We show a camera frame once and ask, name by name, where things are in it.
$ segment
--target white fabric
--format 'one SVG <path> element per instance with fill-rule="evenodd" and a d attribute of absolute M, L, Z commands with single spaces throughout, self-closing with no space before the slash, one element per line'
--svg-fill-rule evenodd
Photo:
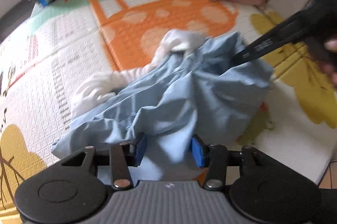
<path fill-rule="evenodd" d="M 74 119 L 116 94 L 111 90 L 124 87 L 155 69 L 169 52 L 185 51 L 184 56 L 193 53 L 203 45 L 205 36 L 198 32 L 173 29 L 160 42 L 151 63 L 124 71 L 106 71 L 87 78 L 71 98 L 71 118 Z"/>

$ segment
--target yellow leaf print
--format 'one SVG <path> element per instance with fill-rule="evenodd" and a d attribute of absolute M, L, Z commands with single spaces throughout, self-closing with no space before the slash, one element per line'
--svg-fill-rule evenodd
<path fill-rule="evenodd" d="M 283 19 L 277 12 L 269 12 L 267 18 L 252 14 L 250 21 L 258 33 L 265 34 Z M 294 88 L 300 106 L 313 123 L 337 127 L 335 90 L 311 60 L 305 45 L 287 44 L 263 58 L 273 66 L 278 79 Z"/>

